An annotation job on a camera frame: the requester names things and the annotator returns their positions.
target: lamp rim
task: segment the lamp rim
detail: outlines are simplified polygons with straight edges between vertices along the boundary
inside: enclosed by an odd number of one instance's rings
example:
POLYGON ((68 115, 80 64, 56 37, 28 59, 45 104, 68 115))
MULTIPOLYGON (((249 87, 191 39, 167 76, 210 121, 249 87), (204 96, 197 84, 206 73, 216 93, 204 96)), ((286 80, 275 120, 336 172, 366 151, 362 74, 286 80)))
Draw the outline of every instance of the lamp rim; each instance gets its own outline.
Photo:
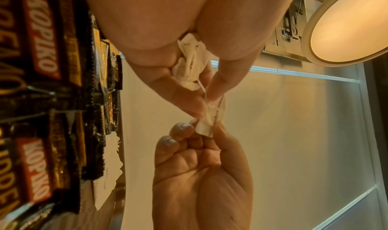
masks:
POLYGON ((301 40, 301 47, 302 52, 305 55, 305 57, 311 61, 312 63, 316 65, 321 65, 325 67, 342 67, 342 66, 348 66, 348 65, 355 65, 358 63, 362 63, 368 60, 371 60, 373 58, 376 58, 386 52, 388 52, 388 47, 372 54, 368 55, 363 58, 351 60, 351 61, 326 61, 322 58, 318 57, 312 50, 311 47, 311 37, 312 33, 314 32, 314 29, 316 25, 318 24, 321 17, 337 2, 338 0, 325 0, 321 6, 314 12, 314 14, 311 16, 311 18, 307 21, 306 27, 304 28, 303 34, 302 34, 302 40, 301 40))

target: white strip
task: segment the white strip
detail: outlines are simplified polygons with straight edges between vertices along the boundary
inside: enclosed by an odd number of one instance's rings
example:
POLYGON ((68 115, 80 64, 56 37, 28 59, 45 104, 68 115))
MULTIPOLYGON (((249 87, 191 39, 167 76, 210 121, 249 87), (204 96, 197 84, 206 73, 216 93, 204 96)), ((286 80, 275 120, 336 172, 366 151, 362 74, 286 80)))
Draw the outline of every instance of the white strip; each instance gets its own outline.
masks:
POLYGON ((348 205, 346 205, 344 208, 340 209, 338 212, 336 212, 331 217, 327 218, 324 222, 316 226, 313 230, 323 230, 326 229, 330 224, 332 224, 335 220, 340 218, 343 214, 348 212, 351 208, 353 208, 356 204, 358 204, 361 200, 365 199, 366 196, 368 196, 371 192, 373 192, 377 188, 376 185, 374 185, 371 189, 364 192, 362 195, 360 195, 358 198, 354 199, 352 202, 350 202, 348 205))
MULTIPOLYGON (((218 68, 218 61, 212 60, 211 66, 214 68, 218 68)), ((306 77, 306 78, 320 78, 320 79, 342 81, 342 82, 360 83, 360 80, 352 79, 352 78, 341 78, 341 77, 334 77, 334 76, 328 76, 328 75, 322 75, 322 74, 316 74, 316 73, 299 72, 299 71, 293 71, 293 70, 269 68, 269 67, 255 66, 255 65, 253 65, 249 71, 281 74, 281 75, 289 75, 289 76, 299 76, 299 77, 306 77)))

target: red label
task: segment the red label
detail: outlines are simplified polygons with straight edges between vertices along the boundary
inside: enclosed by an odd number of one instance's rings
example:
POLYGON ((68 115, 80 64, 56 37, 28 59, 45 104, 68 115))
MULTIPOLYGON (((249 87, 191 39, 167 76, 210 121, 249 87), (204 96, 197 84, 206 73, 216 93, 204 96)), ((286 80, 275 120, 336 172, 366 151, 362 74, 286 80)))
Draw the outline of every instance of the red label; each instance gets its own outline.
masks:
POLYGON ((15 139, 23 163, 28 196, 33 204, 51 198, 47 160, 41 138, 15 139))
POLYGON ((47 1, 22 2, 35 71, 50 78, 61 79, 54 19, 47 1))

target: round lamp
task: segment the round lamp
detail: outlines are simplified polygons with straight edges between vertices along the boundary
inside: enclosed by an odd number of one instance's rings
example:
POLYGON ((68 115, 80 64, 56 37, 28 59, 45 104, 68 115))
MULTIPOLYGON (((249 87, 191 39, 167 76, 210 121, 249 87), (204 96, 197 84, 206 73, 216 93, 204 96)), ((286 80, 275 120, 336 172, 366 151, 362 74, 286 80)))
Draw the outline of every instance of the round lamp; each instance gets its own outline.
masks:
POLYGON ((326 67, 388 52, 388 0, 324 0, 307 22, 301 44, 308 60, 326 67))

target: white serrated paper packet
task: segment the white serrated paper packet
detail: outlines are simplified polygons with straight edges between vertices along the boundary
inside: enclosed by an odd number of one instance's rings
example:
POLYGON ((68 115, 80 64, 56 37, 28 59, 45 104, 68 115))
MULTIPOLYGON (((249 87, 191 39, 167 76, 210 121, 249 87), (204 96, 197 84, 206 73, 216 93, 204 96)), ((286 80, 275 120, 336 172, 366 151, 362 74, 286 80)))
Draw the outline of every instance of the white serrated paper packet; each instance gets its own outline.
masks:
MULTIPOLYGON (((178 41, 184 57, 172 68, 172 75, 185 88, 195 91, 201 88, 199 75, 209 63, 211 53, 206 50, 203 42, 198 41, 193 34, 188 33, 182 40, 178 41)), ((215 122, 224 119, 225 96, 221 96, 214 103, 207 101, 206 97, 205 115, 199 120, 195 131, 200 135, 213 136, 213 126, 215 122)))

